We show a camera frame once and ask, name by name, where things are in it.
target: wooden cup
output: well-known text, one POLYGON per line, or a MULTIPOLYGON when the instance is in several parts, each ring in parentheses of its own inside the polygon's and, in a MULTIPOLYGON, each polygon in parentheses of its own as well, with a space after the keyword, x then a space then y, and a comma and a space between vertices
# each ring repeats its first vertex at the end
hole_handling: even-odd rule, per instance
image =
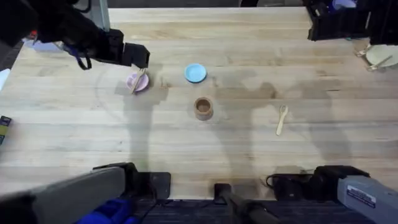
POLYGON ((201 120, 206 121, 213 116, 213 105, 206 97, 198 98, 194 103, 195 116, 201 120))

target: pink plate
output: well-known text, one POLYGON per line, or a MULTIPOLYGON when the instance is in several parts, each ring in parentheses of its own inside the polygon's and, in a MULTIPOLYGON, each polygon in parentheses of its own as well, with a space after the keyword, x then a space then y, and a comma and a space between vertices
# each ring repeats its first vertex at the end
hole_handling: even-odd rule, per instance
MULTIPOLYGON (((130 90, 131 90, 134 82, 136 81, 136 79, 137 79, 136 73, 133 73, 127 77, 126 84, 130 90)), ((141 78, 139 79, 136 91, 142 91, 143 89, 145 89, 148 86, 148 84, 149 84, 149 77, 147 74, 145 74, 145 75, 141 76, 141 78)))

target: small blue dish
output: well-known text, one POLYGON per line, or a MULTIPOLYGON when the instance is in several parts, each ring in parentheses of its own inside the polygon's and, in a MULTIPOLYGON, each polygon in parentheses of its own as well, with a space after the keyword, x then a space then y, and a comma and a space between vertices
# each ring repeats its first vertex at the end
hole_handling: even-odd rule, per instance
POLYGON ((192 83, 200 83, 206 78, 206 69, 203 65, 193 63, 185 68, 185 78, 192 83))

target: wooden table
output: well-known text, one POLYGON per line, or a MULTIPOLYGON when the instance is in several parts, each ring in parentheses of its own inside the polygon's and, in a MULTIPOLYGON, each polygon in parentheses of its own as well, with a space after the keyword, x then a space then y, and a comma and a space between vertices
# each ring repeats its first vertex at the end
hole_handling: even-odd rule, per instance
POLYGON ((0 92, 14 119, 0 147, 0 192, 131 161, 172 174, 173 198, 209 198, 216 182, 272 195, 274 172, 352 165, 398 190, 398 76, 369 73, 356 42, 307 40, 304 8, 110 9, 112 27, 151 52, 150 88, 129 94, 137 68, 24 47, 0 92), (201 84, 189 63, 208 70, 201 84), (193 114, 207 96, 209 121, 193 114), (290 112, 275 135, 279 106, 290 112))

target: label sticker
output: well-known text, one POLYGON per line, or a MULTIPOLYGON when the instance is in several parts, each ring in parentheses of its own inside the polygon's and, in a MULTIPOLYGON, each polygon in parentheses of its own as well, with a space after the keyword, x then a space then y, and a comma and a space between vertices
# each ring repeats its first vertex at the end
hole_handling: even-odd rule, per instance
POLYGON ((347 185, 347 194, 371 208, 376 208, 376 198, 351 185, 347 185))

